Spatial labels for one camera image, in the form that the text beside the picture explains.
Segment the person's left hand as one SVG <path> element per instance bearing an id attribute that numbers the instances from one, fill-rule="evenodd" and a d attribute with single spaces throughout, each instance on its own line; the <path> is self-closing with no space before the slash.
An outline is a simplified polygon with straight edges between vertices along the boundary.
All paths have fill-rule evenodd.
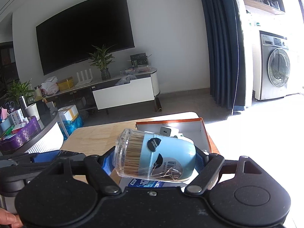
<path id="1" fill-rule="evenodd" d="M 23 227 L 19 215 L 14 215 L 3 208 L 0 208 L 0 224 L 10 225 L 11 228 Z"/>

